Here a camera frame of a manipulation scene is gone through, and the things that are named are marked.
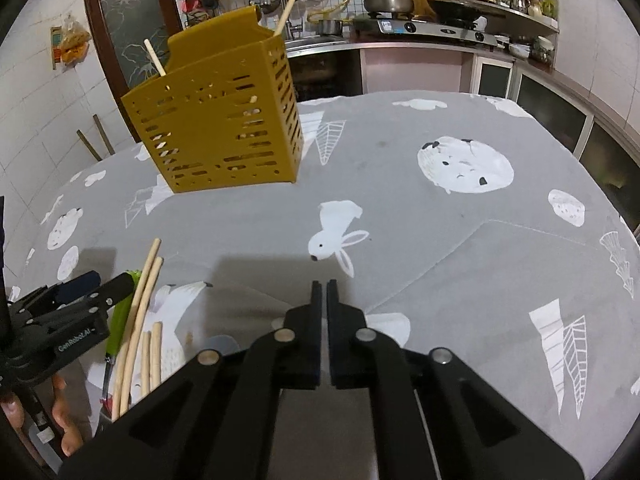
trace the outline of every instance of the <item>gas stove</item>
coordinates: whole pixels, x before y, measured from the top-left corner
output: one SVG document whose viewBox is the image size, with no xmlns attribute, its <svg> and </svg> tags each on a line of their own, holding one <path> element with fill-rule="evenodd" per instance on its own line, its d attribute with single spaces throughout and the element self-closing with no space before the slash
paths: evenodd
<svg viewBox="0 0 640 480">
<path fill-rule="evenodd" d="M 421 18 L 411 16 L 384 16 L 372 17 L 368 14 L 356 16 L 353 19 L 353 28 L 357 32 L 364 32 L 376 36 L 414 36 L 423 39 L 449 40 L 455 43 L 482 44 L 493 49 L 498 45 L 495 36 L 469 28 L 453 27 L 441 23 L 428 22 Z"/>
</svg>

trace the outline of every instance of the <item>cabinet door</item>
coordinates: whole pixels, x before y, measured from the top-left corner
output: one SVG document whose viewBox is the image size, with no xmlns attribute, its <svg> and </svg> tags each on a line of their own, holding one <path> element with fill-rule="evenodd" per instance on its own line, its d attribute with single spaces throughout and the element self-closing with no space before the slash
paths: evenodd
<svg viewBox="0 0 640 480">
<path fill-rule="evenodd" d="M 181 30 L 175 0 L 84 0 L 84 4 L 111 92 L 139 141 L 120 98 L 155 74 L 144 40 L 151 41 L 162 64 L 167 62 L 167 39 Z"/>
<path fill-rule="evenodd" d="M 472 93 L 489 97 L 507 97 L 513 63 L 476 57 Z"/>
<path fill-rule="evenodd" d="M 594 123 L 580 162 L 634 231 L 640 224 L 640 168 L 635 160 Z"/>
<path fill-rule="evenodd" d="M 516 102 L 533 115 L 566 149 L 578 146 L 587 118 L 587 110 L 578 108 L 559 93 L 522 74 Z"/>
</svg>

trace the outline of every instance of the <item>table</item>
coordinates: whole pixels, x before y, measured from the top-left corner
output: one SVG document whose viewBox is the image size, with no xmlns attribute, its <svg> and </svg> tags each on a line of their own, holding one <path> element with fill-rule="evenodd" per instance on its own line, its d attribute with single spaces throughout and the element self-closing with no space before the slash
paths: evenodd
<svg viewBox="0 0 640 480">
<path fill-rule="evenodd" d="M 140 146 L 83 171 L 52 203 L 22 290 L 141 267 L 160 237 L 158 287 L 204 282 L 151 316 L 177 366 L 212 335 L 247 348 L 312 280 L 337 278 L 374 327 L 414 351 L 451 348 L 593 477 L 640 411 L 640 251 L 580 163 L 517 104 L 483 96 L 299 111 L 296 184 L 173 195 Z M 94 384 L 103 354 L 82 361 Z M 82 381 L 95 427 L 99 388 Z M 374 478 L 365 392 L 285 395 L 270 478 Z"/>
</svg>

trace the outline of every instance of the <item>plastic bag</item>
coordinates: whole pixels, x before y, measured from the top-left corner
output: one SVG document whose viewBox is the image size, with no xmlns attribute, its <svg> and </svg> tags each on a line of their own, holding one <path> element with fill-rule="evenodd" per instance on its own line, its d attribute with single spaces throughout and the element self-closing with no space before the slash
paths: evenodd
<svg viewBox="0 0 640 480">
<path fill-rule="evenodd" d="M 89 48 L 87 43 L 91 39 L 89 32 L 69 13 L 62 26 L 62 61 L 73 63 L 84 58 Z"/>
</svg>

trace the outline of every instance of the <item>wooden chopstick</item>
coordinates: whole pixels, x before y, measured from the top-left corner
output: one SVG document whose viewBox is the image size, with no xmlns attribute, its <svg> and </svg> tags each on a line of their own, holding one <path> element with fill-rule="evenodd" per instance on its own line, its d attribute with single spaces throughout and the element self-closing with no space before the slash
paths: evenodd
<svg viewBox="0 0 640 480">
<path fill-rule="evenodd" d="M 162 321 L 156 321 L 151 329 L 151 391 L 162 381 Z"/>
<path fill-rule="evenodd" d="M 154 65 L 156 66 L 156 70 L 158 70 L 158 73 L 160 74 L 160 77 L 166 76 L 164 67 L 162 66 L 162 63 L 160 63 L 160 60 L 158 59 L 158 54 L 156 54 L 156 51 L 151 46 L 151 42 L 149 40 L 145 40 L 145 46 L 146 46 L 146 51 L 149 53 L 149 56 L 151 57 L 151 61 L 153 61 Z"/>
<path fill-rule="evenodd" d="M 142 362 L 140 364 L 140 374 L 142 375 L 142 398 L 148 396 L 150 389 L 150 371 L 151 366 L 149 362 L 149 350 L 151 348 L 151 332 L 145 332 L 142 334 Z"/>
<path fill-rule="evenodd" d="M 145 322 L 146 310 L 149 306 L 149 300 L 151 294 L 158 281 L 158 274 L 162 267 L 164 260 L 157 256 L 154 260 L 154 264 L 149 272 L 149 279 L 146 280 L 145 290 L 142 293 L 142 299 L 140 300 L 140 307 L 136 315 L 136 322 L 131 334 L 131 340 L 129 342 L 129 348 L 127 349 L 127 361 L 124 367 L 124 376 L 122 378 L 122 394 L 120 396 L 120 415 L 127 413 L 129 409 L 129 393 L 131 391 L 131 381 L 133 380 L 133 366 L 136 363 L 136 354 L 138 353 L 138 345 L 140 343 L 140 335 L 142 334 L 142 326 Z"/>
<path fill-rule="evenodd" d="M 282 34 L 282 31 L 284 30 L 284 26 L 287 24 L 287 20 L 289 19 L 289 15 L 291 14 L 291 10 L 293 9 L 293 4 L 295 2 L 296 0 L 289 0 L 287 2 L 287 6 L 284 8 L 284 10 L 282 11 L 282 14 L 280 15 L 280 18 L 278 19 L 278 26 L 276 27 L 276 30 L 273 33 L 274 36 L 279 36 L 280 34 Z"/>
<path fill-rule="evenodd" d="M 127 361 L 127 353 L 129 352 L 129 341 L 131 339 L 131 333 L 133 332 L 133 327 L 136 322 L 136 316 L 138 313 L 138 308 L 140 307 L 140 299 L 142 298 L 142 293 L 145 290 L 146 280 L 148 280 L 149 272 L 151 272 L 151 267 L 153 265 L 154 260 L 156 259 L 156 255 L 158 254 L 158 249 L 160 248 L 161 240 L 160 238 L 155 238 L 153 243 L 151 244 L 151 249 L 149 250 L 149 254 L 146 256 L 145 265 L 142 267 L 142 274 L 140 274 L 140 280 L 138 282 L 138 286 L 136 287 L 136 291 L 133 294 L 133 300 L 131 301 L 131 308 L 129 309 L 129 317 L 127 317 L 127 324 L 124 327 L 124 333 L 122 335 L 122 345 L 120 346 L 120 352 L 118 353 L 118 357 L 116 358 L 116 370 L 115 370 L 115 380 L 113 386 L 113 402 L 111 406 L 111 420 L 116 421 L 120 416 L 120 400 L 122 398 L 122 380 L 124 377 L 124 369 Z M 127 390 L 127 402 L 129 402 L 129 391 Z"/>
</svg>

